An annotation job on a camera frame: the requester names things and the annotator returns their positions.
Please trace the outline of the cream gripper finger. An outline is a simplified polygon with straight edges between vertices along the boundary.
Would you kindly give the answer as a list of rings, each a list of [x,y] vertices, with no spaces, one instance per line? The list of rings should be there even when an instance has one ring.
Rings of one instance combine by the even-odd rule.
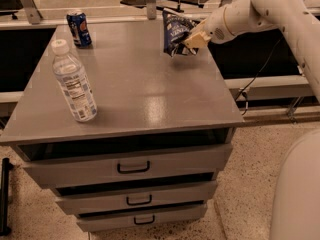
[[[190,33],[191,34],[194,34],[194,33],[197,33],[197,32],[201,32],[204,28],[204,25],[205,25],[205,22],[206,22],[206,19],[202,20],[199,24],[197,24],[193,29],[191,29]]]
[[[189,49],[204,48],[210,40],[211,37],[206,32],[200,31],[191,34],[183,41],[183,44]]]

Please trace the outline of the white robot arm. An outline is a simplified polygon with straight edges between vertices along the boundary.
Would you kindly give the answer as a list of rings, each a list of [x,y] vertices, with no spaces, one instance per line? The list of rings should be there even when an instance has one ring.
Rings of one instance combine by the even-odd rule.
[[[184,41],[222,44],[240,34],[277,28],[320,100],[320,22],[303,0],[237,0],[214,10]],[[282,162],[270,240],[320,240],[320,129],[299,138]]]

